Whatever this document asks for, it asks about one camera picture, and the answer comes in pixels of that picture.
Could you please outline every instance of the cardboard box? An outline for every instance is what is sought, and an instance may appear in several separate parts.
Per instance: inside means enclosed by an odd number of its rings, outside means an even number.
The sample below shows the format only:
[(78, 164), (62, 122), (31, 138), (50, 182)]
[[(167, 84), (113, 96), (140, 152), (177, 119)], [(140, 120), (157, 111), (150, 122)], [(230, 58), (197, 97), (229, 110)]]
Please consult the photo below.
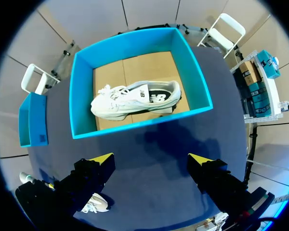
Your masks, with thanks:
[(252, 61), (246, 61), (240, 65), (240, 71), (247, 83), (247, 86), (261, 81), (260, 75), (255, 64)]
[[(119, 60), (96, 68), (93, 75), (95, 76), (95, 78), (93, 78), (94, 96), (97, 94), (98, 90), (103, 88), (106, 84), (109, 84), (111, 87), (116, 87), (120, 85), (128, 86), (134, 82), (142, 80), (175, 80), (180, 85), (182, 98), (177, 103), (177, 107), (174, 109), (173, 114), (189, 111), (187, 98), (180, 76), (169, 51), (144, 54), (125, 60)], [(146, 112), (128, 115), (121, 121), (110, 121), (98, 117), (95, 117), (95, 119), (97, 130), (103, 130), (167, 115), (168, 114)]]

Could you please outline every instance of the shelf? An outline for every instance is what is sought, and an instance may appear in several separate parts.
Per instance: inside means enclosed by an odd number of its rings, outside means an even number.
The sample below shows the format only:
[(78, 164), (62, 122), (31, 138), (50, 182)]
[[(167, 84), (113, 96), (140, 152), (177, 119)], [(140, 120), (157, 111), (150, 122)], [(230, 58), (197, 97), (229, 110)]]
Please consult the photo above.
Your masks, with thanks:
[(255, 64), (259, 70), (259, 73), (261, 77), (263, 78), (266, 91), (268, 92), (269, 100), (270, 100), (270, 106), (271, 106), (271, 115), (276, 116), (281, 113), (280, 108), (278, 108), (279, 96), (276, 88), (276, 84), (274, 79), (268, 78), (265, 74), (264, 68), (262, 67), (259, 59), (257, 56), (255, 56)]
[(279, 101), (279, 96), (278, 96), (278, 92), (277, 92), (277, 87), (275, 84), (274, 79), (268, 78), (266, 76), (266, 73), (264, 71), (264, 68), (262, 67), (258, 57), (257, 57), (258, 52), (257, 51), (253, 51), (252, 53), (250, 53), (248, 56), (246, 56), (241, 62), (239, 62), (236, 66), (234, 66), (230, 72), (233, 74), (236, 69), (239, 68), (239, 66), (249, 60), (254, 59), (255, 60), (255, 64), (257, 66), (257, 69), (261, 75), (261, 77), (263, 78), (265, 87), (266, 87), (266, 91), (268, 93), (268, 97), (269, 97), (269, 101), (270, 101), (270, 106), (271, 106), (271, 115), (270, 116), (265, 116), (265, 117), (257, 117), (257, 118), (244, 118), (245, 123), (256, 123), (256, 122), (266, 122), (266, 121), (274, 121), (274, 120), (278, 120), (278, 118), (283, 117), (283, 114), (281, 113), (280, 108), (278, 108), (278, 103)]

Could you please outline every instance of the shoe laces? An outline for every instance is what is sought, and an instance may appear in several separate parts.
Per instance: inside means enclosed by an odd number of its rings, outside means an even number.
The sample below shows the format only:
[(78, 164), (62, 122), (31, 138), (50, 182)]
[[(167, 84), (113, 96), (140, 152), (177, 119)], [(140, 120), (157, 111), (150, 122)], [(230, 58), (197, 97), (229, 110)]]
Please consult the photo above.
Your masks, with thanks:
[(125, 86), (117, 86), (113, 89), (110, 88), (110, 85), (106, 85), (104, 88), (98, 90), (98, 93), (112, 99), (111, 108), (118, 106), (118, 101), (130, 91)]

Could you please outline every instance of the navy blue table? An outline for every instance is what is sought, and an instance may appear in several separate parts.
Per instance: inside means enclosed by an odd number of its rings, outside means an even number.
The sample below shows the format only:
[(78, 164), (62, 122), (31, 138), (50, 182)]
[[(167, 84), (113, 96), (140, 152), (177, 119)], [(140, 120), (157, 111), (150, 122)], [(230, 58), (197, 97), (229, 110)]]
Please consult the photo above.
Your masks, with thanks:
[(29, 148), (36, 178), (62, 180), (81, 158), (114, 152), (117, 169), (102, 191), (114, 204), (106, 213), (75, 217), (106, 230), (172, 230), (219, 212), (186, 171), (188, 153), (228, 163), (243, 180), (246, 134), (234, 78), (221, 54), (192, 48), (204, 74), (213, 109), (199, 115), (100, 137), (73, 140), (69, 79), (47, 92), (49, 145)]

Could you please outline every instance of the blue box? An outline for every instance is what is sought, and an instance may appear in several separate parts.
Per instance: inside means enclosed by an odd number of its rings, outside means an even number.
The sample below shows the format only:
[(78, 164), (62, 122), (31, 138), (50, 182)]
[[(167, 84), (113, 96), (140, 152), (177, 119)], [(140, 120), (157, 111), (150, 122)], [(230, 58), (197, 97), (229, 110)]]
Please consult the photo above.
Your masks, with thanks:
[(18, 130), (21, 147), (48, 145), (46, 96), (30, 93), (19, 108)]
[(250, 92), (253, 92), (262, 88), (265, 88), (264, 82), (256, 82), (256, 83), (249, 85)]
[[(177, 66), (190, 111), (120, 127), (97, 130), (90, 111), (93, 100), (93, 69), (138, 55), (170, 51)], [(163, 123), (213, 108), (207, 83), (199, 64), (176, 28), (154, 28), (116, 35), (76, 53), (69, 94), (69, 114), (74, 139), (104, 135), (111, 132)]]
[(265, 91), (265, 92), (263, 92), (263, 93), (261, 93), (261, 94), (258, 94), (258, 95), (255, 95), (255, 96), (253, 96), (252, 97), (252, 100), (254, 101), (254, 103), (256, 103), (256, 102), (259, 102), (259, 101), (261, 101), (261, 100), (264, 100), (264, 99), (266, 99), (266, 98), (268, 98), (269, 96), (268, 96), (268, 93)]
[(270, 100), (268, 98), (254, 103), (254, 107), (256, 110), (256, 117), (265, 117), (271, 115)]
[(270, 116), (271, 115), (271, 108), (269, 108), (268, 110), (266, 110), (265, 112), (262, 113), (256, 113), (256, 117), (266, 117), (266, 116)]
[(272, 64), (272, 55), (267, 52), (266, 50), (263, 50), (257, 54), (257, 57), (264, 68), (265, 74), (268, 78), (277, 78), (280, 76), (279, 70), (275, 70)]
[(261, 100), (259, 102), (254, 103), (255, 109), (264, 108), (267, 105), (270, 105), (270, 100), (268, 98), (265, 100)]

